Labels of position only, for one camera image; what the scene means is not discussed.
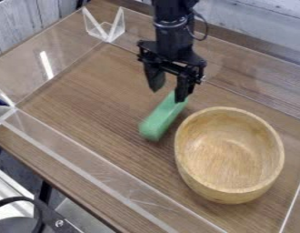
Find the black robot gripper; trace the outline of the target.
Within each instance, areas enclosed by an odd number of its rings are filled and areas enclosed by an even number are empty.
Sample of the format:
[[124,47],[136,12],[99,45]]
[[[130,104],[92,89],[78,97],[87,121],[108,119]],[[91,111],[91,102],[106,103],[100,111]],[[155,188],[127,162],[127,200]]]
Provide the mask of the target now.
[[155,40],[139,40],[138,60],[142,62],[148,88],[155,92],[164,85],[164,73],[176,76],[174,102],[180,103],[192,93],[203,77],[204,59],[192,50],[194,41],[206,39],[194,35],[194,18],[174,21],[154,20]]

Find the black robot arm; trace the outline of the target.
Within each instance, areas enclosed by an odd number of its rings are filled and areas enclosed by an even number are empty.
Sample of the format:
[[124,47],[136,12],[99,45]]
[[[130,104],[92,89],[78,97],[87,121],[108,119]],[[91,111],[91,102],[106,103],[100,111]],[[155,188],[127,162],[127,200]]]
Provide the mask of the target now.
[[138,61],[150,89],[155,92],[164,84],[164,74],[176,76],[174,102],[180,103],[200,84],[206,60],[194,52],[194,41],[206,39],[194,35],[194,11],[198,0],[152,0],[155,40],[139,40]]

